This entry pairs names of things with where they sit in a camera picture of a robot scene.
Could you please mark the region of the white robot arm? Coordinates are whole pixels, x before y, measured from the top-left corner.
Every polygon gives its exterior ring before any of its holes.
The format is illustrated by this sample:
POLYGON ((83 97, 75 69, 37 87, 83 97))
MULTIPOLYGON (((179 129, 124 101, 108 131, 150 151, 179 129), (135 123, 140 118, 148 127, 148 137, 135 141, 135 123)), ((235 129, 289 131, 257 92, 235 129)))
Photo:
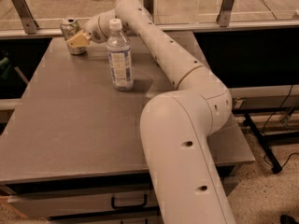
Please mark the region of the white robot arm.
POLYGON ((231 93, 208 66, 156 26, 138 0, 117 0, 114 9, 92 17, 68 38, 68 45, 106 41, 112 18, 141 38, 174 87, 149 100, 140 119, 164 224, 236 224, 207 144, 232 114, 231 93))

